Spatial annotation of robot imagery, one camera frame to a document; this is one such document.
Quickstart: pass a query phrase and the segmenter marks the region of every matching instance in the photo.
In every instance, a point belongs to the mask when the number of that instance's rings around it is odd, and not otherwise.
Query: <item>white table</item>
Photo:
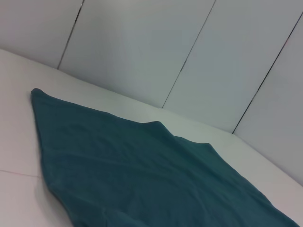
[[[70,227],[45,188],[30,103],[39,88],[56,98],[136,122],[162,122],[172,134],[210,143],[219,155],[303,226],[303,187],[236,136],[73,78],[0,50],[0,223],[4,227]]]

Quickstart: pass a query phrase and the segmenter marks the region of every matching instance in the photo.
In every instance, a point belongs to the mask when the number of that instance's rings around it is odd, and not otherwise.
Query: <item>white wall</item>
[[[86,0],[60,70],[162,107],[214,0]]]
[[[303,185],[303,18],[235,134]]]
[[[164,108],[232,132],[302,10],[302,0],[217,0]]]
[[[0,0],[0,48],[57,67],[82,0]]]

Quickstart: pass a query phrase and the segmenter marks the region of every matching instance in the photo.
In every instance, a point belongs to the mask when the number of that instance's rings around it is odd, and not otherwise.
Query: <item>green towel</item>
[[[32,104],[46,185],[75,227],[298,226],[208,143],[39,89]]]

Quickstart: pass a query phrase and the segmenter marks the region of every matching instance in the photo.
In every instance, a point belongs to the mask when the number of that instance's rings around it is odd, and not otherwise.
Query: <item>teal cloth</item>
[[[32,104],[46,185],[75,227],[298,226],[208,143],[36,88]]]

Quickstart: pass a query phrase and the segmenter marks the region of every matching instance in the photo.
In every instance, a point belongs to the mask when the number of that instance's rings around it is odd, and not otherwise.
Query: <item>white surface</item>
[[[303,19],[235,133],[303,185]]]
[[[236,136],[1,50],[0,170],[40,175],[29,99],[30,91],[35,87],[56,98],[129,120],[160,121],[176,136],[211,143],[228,164],[263,192],[279,210],[303,226],[303,187]],[[32,227],[32,217],[35,217],[38,223],[45,223],[36,226],[61,227],[60,223],[65,219],[61,220],[54,213],[56,206],[46,202],[48,198],[39,192],[41,185],[35,177],[10,175],[0,175],[0,223],[6,223],[8,227]]]
[[[0,0],[0,48],[57,67],[82,0]]]
[[[302,0],[217,0],[164,108],[232,132],[302,10]]]
[[[162,107],[214,0],[88,0],[60,70]]]

